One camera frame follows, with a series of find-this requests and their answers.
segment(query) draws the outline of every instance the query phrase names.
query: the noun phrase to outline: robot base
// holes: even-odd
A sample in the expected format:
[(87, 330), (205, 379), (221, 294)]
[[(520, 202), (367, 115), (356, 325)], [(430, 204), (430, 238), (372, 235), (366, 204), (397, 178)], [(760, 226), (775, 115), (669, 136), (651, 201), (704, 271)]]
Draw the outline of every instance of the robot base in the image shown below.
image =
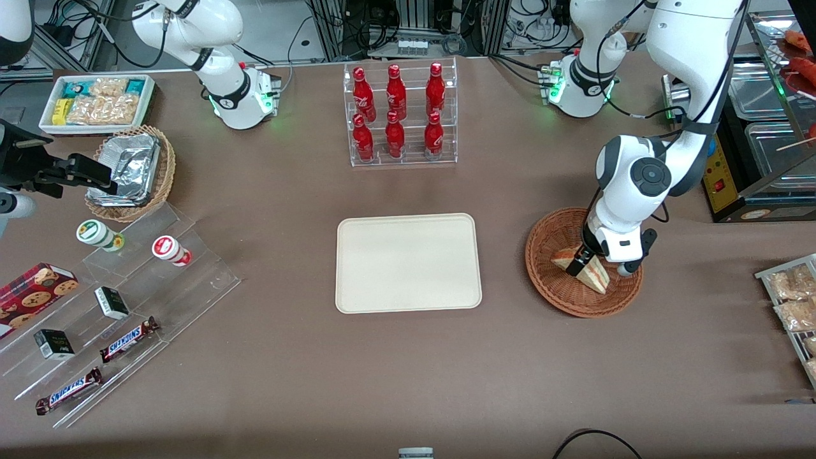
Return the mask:
[(250, 77), (250, 90), (234, 109), (219, 107), (210, 97), (215, 114), (232, 129), (249, 129), (277, 115), (281, 99), (281, 80), (257, 69), (244, 69)]

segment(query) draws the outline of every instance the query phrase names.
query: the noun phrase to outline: red bottle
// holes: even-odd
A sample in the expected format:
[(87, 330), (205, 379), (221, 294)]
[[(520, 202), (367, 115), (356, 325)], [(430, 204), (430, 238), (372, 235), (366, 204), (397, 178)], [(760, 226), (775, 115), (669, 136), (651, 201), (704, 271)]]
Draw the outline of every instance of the red bottle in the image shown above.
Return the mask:
[(406, 84), (400, 77), (400, 66), (388, 66), (388, 86), (385, 88), (388, 96), (388, 109), (397, 112), (400, 120), (408, 116), (408, 100), (406, 99)]
[(370, 163), (374, 161), (374, 137), (371, 136), (371, 130), (366, 126), (366, 120), (361, 114), (354, 114), (354, 130), (352, 137), (354, 137), (354, 146), (357, 147), (357, 154), (360, 156), (360, 161)]
[(425, 87), (425, 111), (431, 116), (434, 110), (437, 112), (445, 108), (445, 80), (442, 79), (442, 64), (434, 62), (431, 64), (431, 78)]
[(366, 117), (367, 123), (372, 123), (377, 119), (377, 109), (374, 108), (374, 92), (366, 81), (366, 72), (356, 67), (352, 74), (354, 75), (354, 104), (357, 106), (357, 112)]
[(436, 161), (442, 155), (442, 136), (445, 132), (439, 124), (439, 112), (434, 111), (428, 116), (428, 125), (425, 127), (425, 158)]
[(385, 127), (385, 138), (388, 140), (388, 154), (391, 158), (399, 159), (405, 153), (406, 131), (400, 124), (397, 111), (388, 112), (388, 125)]

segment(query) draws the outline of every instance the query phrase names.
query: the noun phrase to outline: wicker basket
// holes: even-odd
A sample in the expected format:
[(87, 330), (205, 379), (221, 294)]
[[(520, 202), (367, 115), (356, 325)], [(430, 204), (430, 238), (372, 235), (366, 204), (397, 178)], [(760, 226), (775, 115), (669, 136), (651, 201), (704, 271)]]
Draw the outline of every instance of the wicker basket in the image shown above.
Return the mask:
[[(94, 215), (107, 220), (114, 220), (120, 223), (130, 223), (147, 213), (150, 209), (167, 200), (170, 188), (173, 186), (173, 174), (175, 173), (175, 152), (173, 145), (167, 141), (167, 137), (161, 131), (152, 126), (139, 126), (126, 131), (117, 132), (114, 136), (135, 136), (138, 134), (150, 134), (156, 136), (162, 142), (162, 150), (159, 153), (158, 165), (156, 166), (156, 178), (153, 181), (153, 196), (150, 201), (142, 207), (102, 207), (92, 203), (85, 198), (85, 204), (91, 209)], [(102, 153), (102, 145), (96, 149), (94, 159), (99, 159)]]
[(558, 309), (578, 317), (605, 317), (620, 312), (641, 290), (643, 267), (629, 277), (618, 274), (618, 266), (601, 259), (609, 272), (610, 284), (601, 295), (550, 261), (552, 254), (581, 243), (583, 218), (587, 210), (568, 207), (545, 216), (527, 238), (527, 274), (535, 289)]

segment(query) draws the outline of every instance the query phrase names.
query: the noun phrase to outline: table surface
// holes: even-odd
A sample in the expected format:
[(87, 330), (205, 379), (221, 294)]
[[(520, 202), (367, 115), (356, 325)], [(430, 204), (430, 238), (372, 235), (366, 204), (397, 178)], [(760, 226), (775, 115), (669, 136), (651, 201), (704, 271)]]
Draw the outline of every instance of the table surface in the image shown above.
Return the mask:
[[(625, 311), (563, 314), (527, 278), (528, 232), (587, 205), (608, 139), (666, 128), (610, 107), (569, 118), (494, 62), (458, 62), (459, 163), (391, 171), (348, 164), (342, 65), (296, 68), (279, 116), (249, 131), (213, 116), (192, 73), (154, 74), (150, 122), (178, 156), (170, 201), (246, 281), (67, 430), (0, 381), (0, 457), (380, 459), (427, 445), (441, 459), (532, 458), (588, 427), (643, 457), (813, 457), (816, 407), (782, 404), (811, 392), (752, 274), (816, 252), (814, 223), (714, 225), (698, 187), (654, 223), (643, 290)], [(633, 53), (616, 100), (658, 108), (660, 74)], [(99, 141), (49, 148), (91, 154)], [(37, 214), (9, 225), (0, 280), (80, 262), (82, 193), (37, 196)], [(443, 212), (476, 221), (480, 306), (335, 308), (343, 219)], [(563, 457), (627, 456), (612, 440), (576, 443)]]

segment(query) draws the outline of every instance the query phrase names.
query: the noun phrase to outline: cookie box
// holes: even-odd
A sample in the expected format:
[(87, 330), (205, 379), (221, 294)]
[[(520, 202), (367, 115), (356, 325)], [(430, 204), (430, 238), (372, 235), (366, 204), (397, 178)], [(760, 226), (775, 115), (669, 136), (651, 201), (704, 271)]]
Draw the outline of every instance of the cookie box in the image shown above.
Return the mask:
[(0, 287), (0, 339), (32, 319), (79, 283), (70, 271), (40, 263)]

